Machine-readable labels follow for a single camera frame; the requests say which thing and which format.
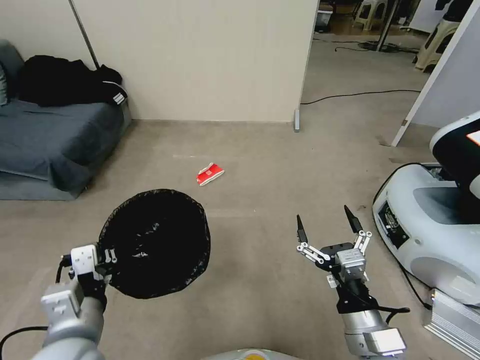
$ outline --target power cord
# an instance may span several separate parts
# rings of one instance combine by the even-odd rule
[[[4,349],[5,342],[11,338],[13,335],[19,334],[19,333],[24,333],[27,331],[46,331],[48,330],[48,326],[28,326],[28,327],[22,327],[17,330],[14,330],[12,332],[9,332],[7,335],[3,337],[3,339],[0,341],[0,360],[3,359],[2,357],[2,351]]]
[[[315,101],[310,102],[301,102],[300,105],[310,105],[318,103],[322,100],[332,99],[332,98],[342,98],[342,97],[350,97],[350,96],[357,96],[357,95],[366,95],[366,94],[385,94],[385,93],[396,93],[396,92],[407,92],[407,93],[420,93],[420,90],[403,90],[403,89],[396,89],[396,90],[385,90],[385,91],[365,91],[365,92],[356,92],[353,94],[342,94],[342,95],[331,95],[322,97]]]
[[[72,264],[72,260],[70,255],[63,255],[61,257],[60,263],[58,264],[58,269],[56,271],[56,276],[55,276],[55,283],[58,284],[60,282],[60,277],[62,276],[62,269],[66,268],[67,266]],[[12,332],[9,332],[7,335],[3,337],[3,339],[0,341],[0,360],[3,360],[2,357],[2,351],[4,349],[5,342],[11,338],[13,335],[19,334],[19,333],[24,333],[28,331],[46,331],[48,330],[48,326],[27,326],[27,327],[21,327],[17,330],[14,330]]]
[[[337,52],[337,49],[345,49],[345,50],[352,50],[352,51],[360,51],[360,52],[365,52],[365,51],[377,51],[377,46],[379,44],[378,41],[376,40],[368,40],[368,41],[330,41],[330,40],[323,40],[319,38],[313,38],[315,41],[320,41],[323,43],[339,43],[339,44],[357,44],[360,49],[352,48],[352,47],[343,47],[343,46],[338,46],[334,49],[335,52]],[[409,54],[418,54],[420,51],[419,48],[415,47],[407,47],[407,46],[401,46],[394,44],[392,42],[388,42],[382,45],[380,52],[381,53],[409,53]]]
[[[350,295],[352,295],[354,298],[358,299],[360,302],[364,303],[365,305],[372,306],[372,304],[365,299],[361,298],[358,296],[356,293],[354,293],[351,289],[349,289],[347,286],[345,286],[345,283],[340,279],[339,276],[335,276],[335,279],[338,281],[338,284],[340,285],[341,288],[345,289]],[[374,310],[382,311],[382,312],[387,312],[390,313],[386,319],[385,322],[387,324],[390,323],[390,320],[397,315],[397,314],[406,314],[410,312],[409,307],[387,307],[387,306],[375,306],[373,307]]]
[[[56,270],[55,284],[60,282],[60,278],[62,277],[62,269],[72,265],[72,257],[70,254],[62,255],[60,259],[61,260],[58,264],[58,269]]]
[[[420,162],[409,162],[409,163],[406,163],[406,164],[403,164],[402,166],[399,166],[397,167],[387,178],[386,180],[383,182],[383,184],[380,186],[380,188],[378,189],[378,191],[376,192],[375,196],[373,197],[373,203],[375,203],[375,201],[377,201],[377,198],[379,197],[380,193],[382,192],[382,190],[384,189],[385,185],[388,183],[388,181],[392,178],[393,175],[395,175],[395,173],[400,170],[401,168],[404,168],[406,166],[409,166],[409,165],[420,165],[421,167],[423,167],[424,169],[428,170],[427,167],[425,165],[423,165],[422,163]],[[407,270],[404,268],[404,266],[400,263],[400,261],[397,260],[396,257],[394,257],[398,266],[400,267],[400,270],[401,272],[403,273],[403,275],[405,276],[405,279],[406,281],[408,282],[408,285],[410,285],[410,288],[411,290],[413,291],[413,293],[415,294],[416,298],[418,299],[418,301],[421,303],[421,305],[427,309],[427,310],[432,310],[432,305],[426,303],[425,301],[422,300],[422,298],[420,297],[419,293],[417,292],[417,289],[415,289],[414,285],[412,284],[412,281],[410,280],[410,277],[409,277],[409,274],[407,272]]]
[[[335,49],[333,49],[333,51],[337,52],[337,49],[345,49],[345,50],[352,50],[352,51],[359,51],[359,52],[366,52],[366,51],[369,51],[369,50],[362,50],[362,49],[354,49],[354,48],[351,48],[351,47],[345,47],[345,46],[337,46]]]

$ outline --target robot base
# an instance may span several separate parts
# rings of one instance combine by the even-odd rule
[[[280,352],[259,349],[242,349],[224,352],[218,355],[209,356],[202,360],[300,360],[297,357],[285,355]]]
[[[466,213],[454,181],[440,165],[398,168],[373,203],[375,225],[403,267],[431,288],[466,305],[480,305],[480,219]]]

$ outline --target white wall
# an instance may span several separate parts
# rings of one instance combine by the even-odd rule
[[[480,11],[476,11],[428,94],[414,124],[441,128],[480,110]]]
[[[480,110],[479,34],[480,0],[473,0],[392,146],[397,146],[410,123],[441,128]]]
[[[264,122],[293,119],[317,3],[75,0],[99,62],[123,75],[134,118]],[[12,9],[0,36],[23,56],[91,64],[67,0],[2,5]]]
[[[25,60],[46,54],[82,59],[93,68],[68,0],[0,0],[0,38]]]

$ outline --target white plastic stool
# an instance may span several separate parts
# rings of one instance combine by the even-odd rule
[[[369,31],[372,26],[382,25],[387,12],[387,3],[388,0],[363,0],[352,26],[361,23],[363,31]]]
[[[460,22],[440,20],[416,55],[415,67],[425,71],[428,66],[436,65],[459,25]]]

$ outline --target sofa cushion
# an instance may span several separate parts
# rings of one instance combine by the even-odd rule
[[[9,102],[7,96],[7,76],[5,75],[4,68],[0,63],[0,106],[6,105]]]
[[[24,65],[24,61],[17,49],[3,39],[0,39],[0,63],[5,71],[8,82],[8,97],[11,99],[17,94],[19,71]]]

